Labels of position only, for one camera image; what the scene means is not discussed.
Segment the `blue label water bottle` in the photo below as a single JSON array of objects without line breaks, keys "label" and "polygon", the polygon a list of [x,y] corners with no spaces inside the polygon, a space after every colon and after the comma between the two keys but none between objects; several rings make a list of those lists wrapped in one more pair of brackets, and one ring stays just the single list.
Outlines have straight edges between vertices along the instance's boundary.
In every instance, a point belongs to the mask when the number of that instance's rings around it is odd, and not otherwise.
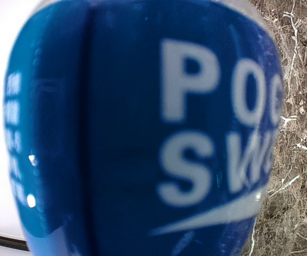
[{"label": "blue label water bottle", "polygon": [[4,126],[33,255],[240,255],[282,110],[250,1],[41,1]]}]

